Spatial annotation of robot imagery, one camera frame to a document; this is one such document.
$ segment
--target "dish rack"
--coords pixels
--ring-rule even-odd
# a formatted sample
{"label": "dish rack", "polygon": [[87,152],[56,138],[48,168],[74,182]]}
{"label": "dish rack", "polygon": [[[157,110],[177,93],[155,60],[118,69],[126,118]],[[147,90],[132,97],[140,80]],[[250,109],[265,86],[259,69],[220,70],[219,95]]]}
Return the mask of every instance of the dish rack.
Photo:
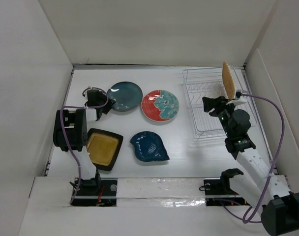
{"label": "dish rack", "polygon": [[[246,90],[241,86],[234,67],[230,66],[236,90]],[[222,80],[222,67],[208,67],[203,69],[187,69],[183,71],[183,80],[186,98],[191,110],[194,126],[194,139],[216,138],[226,136],[223,127],[216,117],[211,117],[204,112],[202,97],[217,98],[227,97]],[[256,126],[255,113],[252,105],[247,104],[237,107],[247,111],[250,115],[251,126]]]}

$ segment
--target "dark teal plate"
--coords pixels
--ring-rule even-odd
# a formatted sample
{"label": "dark teal plate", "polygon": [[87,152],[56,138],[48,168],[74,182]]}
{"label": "dark teal plate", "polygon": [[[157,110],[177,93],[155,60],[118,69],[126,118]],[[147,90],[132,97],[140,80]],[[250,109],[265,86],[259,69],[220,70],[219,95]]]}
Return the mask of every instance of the dark teal plate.
{"label": "dark teal plate", "polygon": [[134,146],[135,156],[140,161],[168,161],[169,156],[160,136],[154,132],[143,131],[134,135],[130,143]]}
{"label": "dark teal plate", "polygon": [[141,103],[143,93],[141,88],[135,83],[120,82],[107,91],[107,96],[116,101],[112,109],[119,112],[127,112]]}

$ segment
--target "plate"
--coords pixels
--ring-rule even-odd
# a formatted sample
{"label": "plate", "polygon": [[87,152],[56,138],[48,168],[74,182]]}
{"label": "plate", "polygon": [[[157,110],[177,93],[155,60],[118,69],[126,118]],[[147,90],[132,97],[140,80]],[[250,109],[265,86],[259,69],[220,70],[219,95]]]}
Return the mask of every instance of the plate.
{"label": "plate", "polygon": [[107,96],[116,101],[112,109],[119,112],[127,112],[141,103],[143,93],[141,88],[135,83],[120,82],[107,91]]}
{"label": "plate", "polygon": [[142,111],[153,121],[162,122],[174,118],[179,110],[179,101],[171,92],[154,90],[142,100]]}
{"label": "plate", "polygon": [[86,145],[90,160],[98,170],[110,171],[117,160],[123,136],[101,129],[90,129]]}
{"label": "plate", "polygon": [[169,156],[160,136],[154,132],[143,131],[134,135],[130,143],[134,146],[135,156],[140,161],[168,161]]}

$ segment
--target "white enclosure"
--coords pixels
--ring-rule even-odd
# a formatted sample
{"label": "white enclosure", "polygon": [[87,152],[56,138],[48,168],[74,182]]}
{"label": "white enclosure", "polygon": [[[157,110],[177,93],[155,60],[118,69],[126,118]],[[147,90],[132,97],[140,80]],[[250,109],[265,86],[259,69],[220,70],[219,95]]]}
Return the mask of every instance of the white enclosure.
{"label": "white enclosure", "polygon": [[72,63],[243,65],[275,0],[40,0]]}
{"label": "white enclosure", "polygon": [[72,72],[36,0],[0,0],[0,236],[15,236]]}
{"label": "white enclosure", "polygon": [[[227,60],[242,66],[246,58],[253,94],[272,99],[286,115],[277,166],[299,192],[299,0],[0,0],[0,236],[19,234],[27,205],[20,236],[46,228],[50,235],[80,234],[83,225],[96,235],[95,227],[114,219],[122,227],[133,220],[138,235],[142,229],[158,235],[142,225],[146,217],[160,224],[162,235],[264,234],[222,208],[67,207],[74,173],[59,176],[58,170],[39,177],[51,152],[55,112],[64,103],[71,63],[208,66]],[[275,154],[278,113],[269,104],[256,105]],[[235,209],[239,215],[243,211]],[[83,218],[76,221],[72,214]],[[105,218],[95,224],[101,214]],[[223,228],[205,229],[212,217]],[[166,218],[170,221],[162,224]],[[111,234],[132,232],[111,228]]]}

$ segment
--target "purple cable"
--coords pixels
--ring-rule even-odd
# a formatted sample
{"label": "purple cable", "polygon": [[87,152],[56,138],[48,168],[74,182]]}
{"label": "purple cable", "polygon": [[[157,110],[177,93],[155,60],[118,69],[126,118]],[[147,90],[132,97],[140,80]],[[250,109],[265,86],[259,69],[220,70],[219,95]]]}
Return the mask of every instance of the purple cable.
{"label": "purple cable", "polygon": [[[107,94],[106,94],[106,92],[104,90],[102,90],[100,88],[91,88],[91,87],[88,87],[87,89],[85,89],[83,91],[83,93],[85,93],[89,89],[98,89],[98,90],[100,90],[101,92],[103,92],[106,95],[106,102],[103,105],[90,107],[91,109],[98,109],[98,108],[102,108],[102,107],[104,107],[104,106],[107,105],[109,99],[108,99],[108,96],[107,96]],[[80,165],[79,159],[76,157],[75,153],[73,152],[72,147],[71,147],[70,142],[69,142],[69,139],[67,138],[67,135],[66,135],[66,130],[65,130],[65,127],[64,127],[64,122],[63,122],[63,110],[65,108],[85,109],[85,107],[63,106],[60,109],[60,122],[61,122],[61,128],[62,128],[63,136],[64,136],[64,139],[65,139],[67,148],[69,149],[71,155],[73,156],[74,160],[76,161],[77,168],[78,168],[78,173],[79,173],[78,184],[76,186],[76,189],[75,189],[74,194],[73,194],[73,196],[71,198],[71,201],[70,201],[70,204],[72,204],[72,202],[73,202],[73,200],[74,200],[77,192],[80,189],[80,184],[81,184],[81,165]]]}
{"label": "purple cable", "polygon": [[[269,170],[269,175],[270,175],[270,174],[273,173],[273,170],[274,170],[274,168],[275,168],[275,165],[276,165],[276,162],[277,162],[277,159],[278,159],[278,156],[279,156],[279,152],[280,152],[281,147],[282,147],[283,139],[284,139],[285,121],[284,121],[284,117],[283,117],[282,111],[281,111],[281,109],[279,109],[279,107],[278,107],[273,101],[271,101],[271,100],[269,100],[269,99],[267,99],[267,98],[264,98],[264,97],[261,97],[261,96],[256,96],[256,95],[244,94],[244,93],[241,94],[241,95],[242,95],[242,96],[248,96],[248,97],[258,98],[258,99],[261,99],[261,100],[264,100],[264,101],[269,102],[270,104],[272,104],[272,105],[277,109],[277,111],[278,111],[278,113],[279,113],[279,115],[280,115],[280,117],[281,117],[281,121],[282,121],[282,133],[281,133],[281,138],[280,138],[280,140],[279,140],[279,144],[278,144],[278,147],[277,147],[277,151],[276,151],[274,160],[273,160],[272,165],[271,165],[271,168],[270,168],[270,170]],[[271,176],[268,176],[267,181],[266,181],[266,184],[265,184],[265,186],[264,186],[264,188],[263,188],[263,191],[262,191],[262,193],[261,193],[261,196],[260,196],[260,198],[259,198],[259,200],[258,200],[258,203],[257,203],[256,207],[254,208],[252,214],[249,216],[248,219],[246,219],[246,217],[247,217],[247,214],[248,214],[248,213],[250,212],[250,210],[252,209],[252,207],[250,207],[250,208],[245,212],[245,214],[243,215],[243,218],[242,218],[242,219],[239,218],[238,216],[234,215],[232,212],[230,212],[230,211],[224,206],[225,209],[226,209],[232,216],[236,217],[237,219],[242,220],[242,222],[243,222],[244,224],[252,223],[251,220],[253,219],[253,217],[255,216],[255,214],[258,212],[258,210],[259,210],[259,208],[260,208],[260,206],[261,206],[261,203],[262,203],[262,201],[263,201],[264,195],[265,195],[265,193],[266,193],[266,191],[267,191],[267,189],[268,189],[268,187],[269,187],[269,181],[270,181],[270,179],[271,179]]]}
{"label": "purple cable", "polygon": [[[213,200],[216,201],[220,201],[220,203],[222,204],[222,206],[224,207],[225,210],[228,211],[228,213],[230,213],[233,217],[242,220],[242,218],[240,218],[239,216],[236,216],[235,214],[233,214],[230,210],[227,209],[227,207],[223,204],[223,202],[229,202],[229,203],[233,203],[235,205],[241,206],[241,204],[233,201],[233,200],[228,200],[228,199],[221,199],[221,198],[213,198]],[[261,221],[249,221],[249,223],[253,223],[253,224],[260,224]]]}

